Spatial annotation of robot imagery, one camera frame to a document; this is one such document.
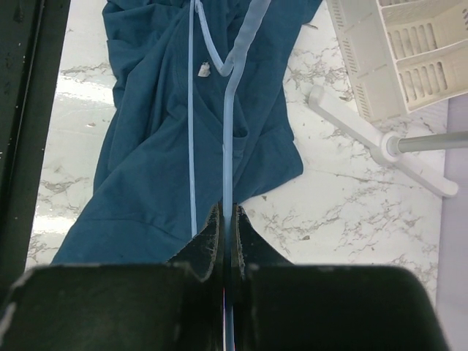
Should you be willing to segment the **blue wire hanger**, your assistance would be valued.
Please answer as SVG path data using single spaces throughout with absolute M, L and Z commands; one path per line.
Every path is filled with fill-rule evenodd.
M 224 93 L 223 104 L 223 164 L 222 164 L 222 215 L 224 218 L 223 239 L 223 337 L 224 349 L 235 349 L 234 327 L 234 289 L 232 277 L 233 238 L 233 106 L 238 84 L 244 73 L 246 57 L 250 45 L 261 26 L 263 18 L 270 6 L 269 1 L 252 1 L 244 17 L 244 21 L 235 38 L 233 48 L 225 60 L 221 60 L 212 40 L 208 22 L 205 17 L 201 1 L 189 3 L 189 35 L 188 35 L 188 64 L 187 64 L 187 103 L 188 103 L 188 155 L 189 155 L 189 194 L 191 233 L 197 232 L 197 206 L 195 194 L 195 147 L 194 147 L 194 27 L 195 14 L 198 14 L 205 46 L 218 73 L 222 77 L 229 77 Z

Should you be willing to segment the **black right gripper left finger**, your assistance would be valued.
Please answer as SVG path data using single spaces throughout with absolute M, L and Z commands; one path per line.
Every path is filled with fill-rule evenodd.
M 222 207 L 216 204 L 204 228 L 170 264 L 186 269 L 177 350 L 223 349 L 223 224 Z

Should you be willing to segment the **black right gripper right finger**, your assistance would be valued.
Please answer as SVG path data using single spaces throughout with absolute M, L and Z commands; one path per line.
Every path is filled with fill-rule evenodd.
M 249 349 L 249 292 L 247 268 L 250 265 L 291 265 L 292 263 L 272 247 L 252 226 L 240 205 L 233 208 L 232 274 L 234 288 L 235 348 Z

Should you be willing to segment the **blue t shirt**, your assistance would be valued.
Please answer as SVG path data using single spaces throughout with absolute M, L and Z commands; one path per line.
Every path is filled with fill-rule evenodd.
M 283 78 L 301 27 L 319 6 L 272 1 L 249 48 L 233 107 L 237 203 L 303 172 Z M 198 75 L 209 54 L 188 1 L 108 1 L 102 15 L 116 113 L 92 198 L 53 263 L 163 263 L 190 241 L 190 191 L 199 227 L 222 198 L 227 79 Z

